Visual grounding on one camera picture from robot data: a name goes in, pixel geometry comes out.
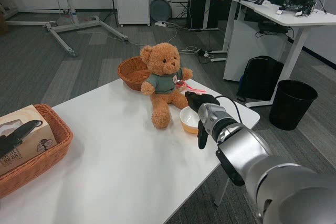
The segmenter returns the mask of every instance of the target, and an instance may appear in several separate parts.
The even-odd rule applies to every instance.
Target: brown wicker basket
[[[68,152],[73,138],[69,127],[48,105],[38,104],[34,107],[49,123],[57,145],[0,176],[0,198],[14,192],[50,169]]]
[[[142,82],[133,81],[127,76],[137,70],[146,70],[147,65],[142,61],[140,57],[133,57],[128,60],[123,61],[118,66],[119,77],[133,90],[140,91]]]

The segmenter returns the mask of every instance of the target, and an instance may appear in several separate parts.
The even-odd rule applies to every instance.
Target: white desk
[[[207,12],[207,10],[209,10],[210,1],[211,0],[206,0],[206,3],[205,3],[203,29],[206,28],[207,23],[208,23],[209,12]],[[233,31],[235,14],[236,14],[238,2],[239,0],[232,0],[232,3],[231,3],[229,18],[227,21],[227,26],[226,26],[226,31],[225,31],[223,49],[220,51],[211,51],[212,54],[228,52],[231,37],[232,37],[232,31]],[[306,42],[309,36],[311,27],[336,25],[336,15],[333,15],[330,13],[325,14],[323,11],[320,11],[318,13],[312,13],[308,17],[296,17],[295,13],[291,11],[284,11],[282,15],[276,14],[276,11],[279,9],[279,6],[274,5],[274,4],[257,5],[249,1],[240,1],[239,3],[248,8],[251,8],[254,12],[276,22],[277,24],[299,28],[296,34],[296,37],[295,37],[295,41],[293,45],[291,46],[290,52],[287,56],[285,65],[283,67],[283,70],[282,70],[282,73],[280,75],[278,82],[281,80],[289,79],[293,71],[293,68],[296,64],[296,61],[304,46],[304,43]],[[245,17],[245,14],[242,12],[242,10],[239,10],[238,19],[244,20],[244,17]],[[277,88],[275,88],[273,96],[270,101],[249,102],[249,103],[246,103],[245,105],[248,108],[251,108],[254,106],[272,105],[274,98],[275,98],[276,91],[277,91]]]
[[[188,81],[194,88],[218,93]],[[237,120],[232,102],[221,105]],[[238,104],[252,128],[259,115]],[[54,107],[73,131],[68,154],[55,167],[1,200],[1,223],[161,224],[219,165],[215,142],[204,150],[185,132],[180,110],[157,130],[149,97],[116,80]]]

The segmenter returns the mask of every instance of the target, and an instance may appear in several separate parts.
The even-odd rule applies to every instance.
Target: green shirt
[[[146,82],[149,82],[155,87],[155,93],[157,94],[169,94],[176,88],[176,83],[183,77],[183,71],[180,68],[177,73],[166,74],[164,76],[158,76],[151,74]]]

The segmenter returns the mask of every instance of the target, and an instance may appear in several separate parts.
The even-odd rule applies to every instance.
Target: brown teddy bear
[[[142,83],[141,92],[151,96],[152,122],[155,127],[162,129],[168,126],[171,119],[169,103],[179,109],[188,106],[186,97],[176,89],[176,83],[192,78],[193,72],[188,68],[180,68],[180,54],[176,47],[168,43],[145,46],[140,56],[151,72]]]

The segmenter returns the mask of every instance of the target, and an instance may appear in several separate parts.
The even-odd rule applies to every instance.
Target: black backpack
[[[268,56],[250,59],[239,82],[237,99],[270,100],[283,67],[284,64]]]

